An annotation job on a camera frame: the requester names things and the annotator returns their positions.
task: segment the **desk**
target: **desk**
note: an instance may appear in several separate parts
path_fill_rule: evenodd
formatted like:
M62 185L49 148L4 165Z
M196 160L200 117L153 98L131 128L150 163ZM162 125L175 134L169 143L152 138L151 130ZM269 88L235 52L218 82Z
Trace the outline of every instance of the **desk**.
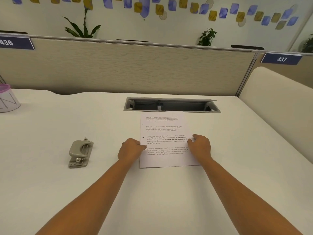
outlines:
M95 182L127 138L139 139L141 112L127 96L216 99L221 113L185 113L207 136L212 157L304 234L313 231L313 165L239 98L13 90L21 107L0 114L0 228L34 234ZM69 169L69 148L87 137L87 167ZM103 234L238 234L200 166L139 169L135 162L112 205Z

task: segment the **number sign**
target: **number sign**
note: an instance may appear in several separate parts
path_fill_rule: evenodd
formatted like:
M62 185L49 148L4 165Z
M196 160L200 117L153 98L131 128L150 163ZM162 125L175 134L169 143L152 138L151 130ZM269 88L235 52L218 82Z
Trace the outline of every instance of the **number sign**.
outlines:
M302 55L266 53L261 63L275 63L286 65L297 65L301 60Z
M19 48L35 50L29 37L13 37L0 35L0 48Z

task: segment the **white container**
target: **white container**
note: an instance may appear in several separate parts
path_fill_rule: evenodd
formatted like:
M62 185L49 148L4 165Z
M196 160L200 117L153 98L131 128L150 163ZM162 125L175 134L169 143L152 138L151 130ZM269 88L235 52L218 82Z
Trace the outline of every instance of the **white container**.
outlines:
M0 84L0 113L15 110L20 106L21 104L13 94L10 85Z

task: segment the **left hand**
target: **left hand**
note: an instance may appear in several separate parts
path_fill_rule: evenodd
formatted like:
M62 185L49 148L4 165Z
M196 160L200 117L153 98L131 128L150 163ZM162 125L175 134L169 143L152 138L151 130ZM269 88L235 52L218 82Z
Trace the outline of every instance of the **left hand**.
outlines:
M129 138L122 143L117 157L119 160L127 160L130 163L133 163L140 157L142 151L146 148L146 145L140 145L139 141Z

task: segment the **metal hole punch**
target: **metal hole punch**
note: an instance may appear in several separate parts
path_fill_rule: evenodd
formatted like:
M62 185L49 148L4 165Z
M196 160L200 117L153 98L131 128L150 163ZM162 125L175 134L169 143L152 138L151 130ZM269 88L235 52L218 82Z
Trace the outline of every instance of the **metal hole punch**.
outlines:
M73 142L69 150L71 160L68 163L68 167L79 168L87 166L93 145L94 142L90 142L88 138Z

